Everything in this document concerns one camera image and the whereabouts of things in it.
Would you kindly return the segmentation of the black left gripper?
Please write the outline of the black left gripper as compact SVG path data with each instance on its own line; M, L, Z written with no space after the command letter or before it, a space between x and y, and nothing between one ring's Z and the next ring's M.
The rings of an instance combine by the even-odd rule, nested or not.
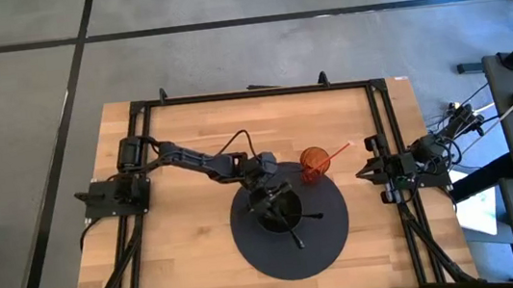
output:
M292 202L288 198L278 199L293 186L288 179L278 177L278 163L271 152L249 158L242 170L244 176L241 185L248 192L248 212L261 215L264 223L275 222L275 213L271 211L275 203L283 218L293 213Z

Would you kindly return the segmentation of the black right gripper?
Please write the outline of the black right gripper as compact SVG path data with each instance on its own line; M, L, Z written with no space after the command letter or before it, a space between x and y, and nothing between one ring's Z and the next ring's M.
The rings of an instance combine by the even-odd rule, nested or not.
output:
M412 201L418 190L418 177L415 161L412 154L388 153L386 138L384 135L374 137L375 154L382 163L381 171L385 174L385 192L381 194L384 203L396 203ZM369 171L376 171L379 168L378 159L369 159L366 165L357 171L357 179L371 182L373 185L381 183L380 176Z

